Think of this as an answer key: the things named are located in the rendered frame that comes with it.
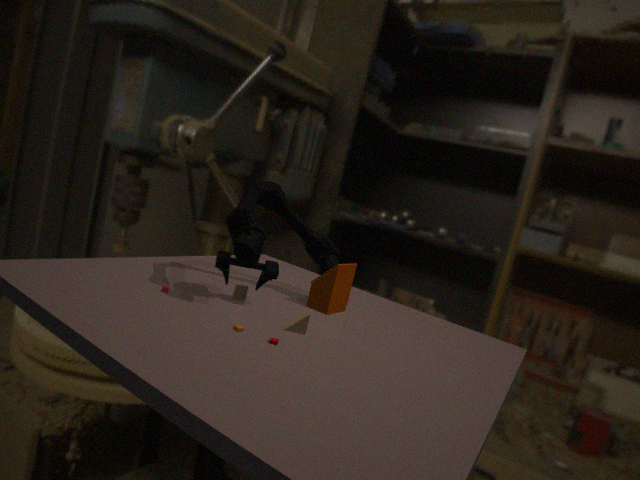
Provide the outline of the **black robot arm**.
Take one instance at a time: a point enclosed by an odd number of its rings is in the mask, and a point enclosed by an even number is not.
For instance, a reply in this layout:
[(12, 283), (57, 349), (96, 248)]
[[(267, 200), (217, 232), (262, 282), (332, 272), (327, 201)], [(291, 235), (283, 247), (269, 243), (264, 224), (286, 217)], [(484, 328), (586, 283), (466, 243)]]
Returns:
[(305, 250), (316, 264), (321, 264), (324, 273), (340, 264), (336, 256), (340, 253), (338, 247), (322, 233), (313, 231), (286, 202), (280, 185), (271, 181), (254, 181), (247, 186), (237, 207), (225, 218), (234, 245), (234, 255), (239, 261), (251, 261), (257, 251), (263, 248), (266, 238), (265, 221), (254, 221), (255, 203), (277, 212), (287, 222), (305, 241)]

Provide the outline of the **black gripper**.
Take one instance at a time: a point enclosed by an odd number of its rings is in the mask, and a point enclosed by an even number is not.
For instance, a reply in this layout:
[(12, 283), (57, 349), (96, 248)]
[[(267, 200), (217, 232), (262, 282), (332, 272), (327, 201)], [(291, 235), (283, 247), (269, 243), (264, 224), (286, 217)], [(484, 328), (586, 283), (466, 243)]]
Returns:
[(279, 274), (279, 264), (278, 264), (278, 262), (266, 260), (265, 264), (258, 263), (260, 255), (261, 255), (261, 251), (262, 251), (262, 249), (258, 250), (251, 261), (249, 261), (249, 262), (241, 262), (236, 258), (231, 258), (230, 257), (231, 256), (230, 252), (219, 250), (217, 252), (216, 267), (219, 268), (219, 271), (222, 271), (223, 276), (224, 276), (224, 280), (225, 280), (225, 285), (227, 285), (227, 283), (228, 283), (229, 264), (230, 265), (235, 265), (235, 266), (240, 266), (240, 267), (245, 267), (245, 268), (252, 268), (252, 269), (262, 270), (262, 273), (261, 273), (261, 275), (259, 277), (259, 280), (258, 280), (258, 282), (256, 284), (256, 288), (255, 288), (256, 291), (264, 283), (266, 283), (267, 281), (269, 281), (269, 280), (271, 281), (272, 279), (277, 279), (278, 274)]

